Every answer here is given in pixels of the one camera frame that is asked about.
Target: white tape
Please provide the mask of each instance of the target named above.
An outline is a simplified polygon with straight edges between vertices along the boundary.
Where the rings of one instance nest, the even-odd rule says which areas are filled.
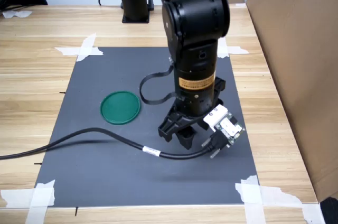
[[[308,224],[325,224],[319,204],[303,204],[303,216]]]
[[[6,208],[29,208],[26,224],[43,224],[48,206],[53,206],[55,180],[38,183],[33,189],[1,190],[0,195],[7,202]]]
[[[151,154],[151,155],[155,155],[157,157],[159,157],[159,154],[161,153],[159,150],[156,150],[156,149],[153,149],[153,148],[147,147],[147,146],[144,146],[142,148],[142,151],[145,152],[145,153]]]
[[[245,4],[245,3],[236,3],[235,6],[236,7],[247,7],[247,4]]]
[[[236,183],[235,188],[244,202],[247,223],[265,223],[263,206],[274,206],[302,208],[307,223],[325,224],[319,204],[302,204],[299,198],[282,192],[278,187],[259,186],[256,175]]]
[[[30,16],[31,13],[32,11],[13,11],[13,10],[2,12],[2,14],[4,15],[6,19],[12,18],[14,16],[17,16],[19,18],[25,18],[25,17]]]
[[[260,194],[256,175],[250,176],[241,183],[236,183],[235,188],[244,202],[245,216],[249,224],[265,224],[263,200]]]
[[[218,39],[217,57],[224,59],[229,56],[226,38]]]
[[[82,61],[89,55],[103,55],[97,47],[93,47],[96,38],[96,33],[84,39],[81,47],[55,47],[61,51],[63,55],[77,55],[76,61]]]
[[[47,207],[53,198],[54,204],[54,183],[55,180],[43,184],[38,183],[35,187],[30,209],[28,211],[26,224],[43,224]]]
[[[55,47],[58,51],[61,51],[63,55],[78,55],[81,47]],[[97,47],[93,47],[91,49],[90,55],[103,55],[103,52],[99,50]]]
[[[219,38],[218,47],[217,47],[217,57],[224,59],[228,57],[229,54],[249,54],[245,49],[242,49],[240,46],[227,46],[225,38]]]
[[[43,188],[41,186],[47,186],[53,187],[54,181],[49,182],[47,184],[38,183],[36,185],[36,188],[34,189],[23,189],[23,190],[1,190],[0,195],[3,200],[7,202],[6,207],[7,208],[29,208],[31,206],[31,201],[33,199],[33,195],[35,193],[35,190],[39,190],[39,188]],[[48,206],[54,205],[54,189],[52,191],[52,195],[50,197],[50,200],[48,202]]]

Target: wooden tabletop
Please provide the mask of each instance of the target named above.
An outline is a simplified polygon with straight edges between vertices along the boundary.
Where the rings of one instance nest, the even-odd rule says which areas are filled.
[[[246,7],[230,5],[228,46],[260,185],[275,186],[303,203],[316,197]],[[122,24],[115,7],[32,7],[27,18],[0,16],[0,155],[49,142],[76,57],[54,47],[167,46],[161,8],[151,21]],[[44,153],[0,161],[0,190],[33,188]],[[0,198],[0,207],[6,202]],[[265,207],[267,223],[305,223],[297,208]],[[24,223],[27,210],[0,210],[0,223]],[[247,223],[239,206],[49,208],[45,223]]]

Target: warning label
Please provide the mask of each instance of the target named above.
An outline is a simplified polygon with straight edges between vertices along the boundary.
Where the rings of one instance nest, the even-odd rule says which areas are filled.
[[[212,85],[215,81],[216,72],[204,80],[185,80],[179,77],[180,87],[190,90],[200,90]]]

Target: gray mat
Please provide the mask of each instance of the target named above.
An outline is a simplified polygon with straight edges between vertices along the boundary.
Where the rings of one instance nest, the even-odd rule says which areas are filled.
[[[102,127],[149,147],[169,152],[200,150],[212,133],[198,131],[187,151],[176,136],[167,143],[157,134],[174,99],[164,104],[142,104],[139,116],[115,126],[101,118],[100,103],[111,92],[128,90],[138,95],[141,79],[169,67],[167,48],[100,48],[103,56],[77,62],[50,142],[76,130]],[[229,58],[218,59],[217,76],[227,86],[220,95],[224,105],[244,124]],[[144,86],[148,99],[160,99],[174,90],[173,75]],[[55,179],[54,207],[142,206],[164,204],[242,203],[235,183],[256,175],[246,133],[214,159],[188,161],[158,158],[99,133],[79,135],[46,153],[38,183]]]

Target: green plastic disc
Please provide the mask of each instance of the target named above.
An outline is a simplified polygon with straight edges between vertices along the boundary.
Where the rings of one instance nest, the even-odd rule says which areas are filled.
[[[109,94],[101,103],[100,111],[105,121],[124,125],[133,121],[141,109],[141,103],[132,92],[118,91]]]

